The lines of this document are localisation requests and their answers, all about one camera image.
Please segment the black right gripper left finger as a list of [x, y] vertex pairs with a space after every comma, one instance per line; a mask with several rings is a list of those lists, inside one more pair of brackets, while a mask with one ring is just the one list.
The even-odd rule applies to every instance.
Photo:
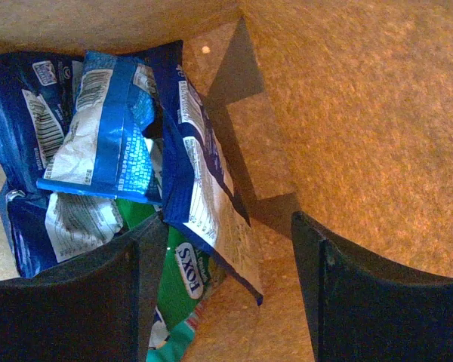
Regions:
[[108, 244], [0, 281], [0, 361], [144, 361], [168, 227], [155, 213]]

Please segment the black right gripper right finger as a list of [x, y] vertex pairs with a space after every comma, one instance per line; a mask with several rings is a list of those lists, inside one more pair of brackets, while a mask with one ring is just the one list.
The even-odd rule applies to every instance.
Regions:
[[386, 259], [302, 212], [291, 238], [317, 361], [453, 361], [453, 278]]

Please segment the dark blue kettle chips bag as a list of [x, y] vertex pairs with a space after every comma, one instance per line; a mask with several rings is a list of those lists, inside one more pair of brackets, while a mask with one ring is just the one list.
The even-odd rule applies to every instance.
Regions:
[[183, 69], [183, 43], [136, 56], [151, 67], [162, 107], [164, 220], [262, 304], [249, 216], [202, 99]]

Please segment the brown paper bag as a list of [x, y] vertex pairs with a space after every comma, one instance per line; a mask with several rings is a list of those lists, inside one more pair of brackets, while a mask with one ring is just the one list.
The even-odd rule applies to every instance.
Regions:
[[0, 1], [0, 53], [181, 39], [258, 238], [186, 361], [312, 361], [290, 218], [453, 278], [453, 1]]

